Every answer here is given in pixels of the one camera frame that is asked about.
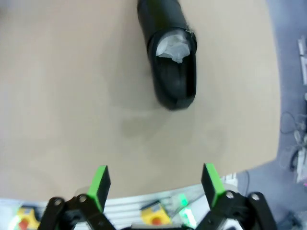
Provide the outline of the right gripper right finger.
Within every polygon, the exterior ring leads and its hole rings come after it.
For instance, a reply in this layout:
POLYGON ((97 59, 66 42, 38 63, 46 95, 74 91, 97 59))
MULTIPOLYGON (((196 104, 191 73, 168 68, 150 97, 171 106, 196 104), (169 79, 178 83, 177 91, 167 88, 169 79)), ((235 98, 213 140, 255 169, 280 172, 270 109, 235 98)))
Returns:
POLYGON ((267 200, 260 192, 243 196, 226 190, 212 163, 205 163, 201 184, 209 212, 198 230, 275 230, 276 222, 267 200))

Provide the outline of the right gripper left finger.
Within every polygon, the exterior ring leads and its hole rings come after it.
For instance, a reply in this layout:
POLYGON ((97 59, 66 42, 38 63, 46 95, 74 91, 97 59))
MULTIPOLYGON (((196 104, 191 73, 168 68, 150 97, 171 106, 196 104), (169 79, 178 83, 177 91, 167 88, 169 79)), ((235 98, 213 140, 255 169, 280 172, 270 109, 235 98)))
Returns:
POLYGON ((43 230, 73 230, 78 223, 87 223, 91 230, 112 230, 104 215, 104 207, 111 181, 108 167, 99 166, 87 193, 66 201, 62 197, 49 199, 41 218, 43 230))

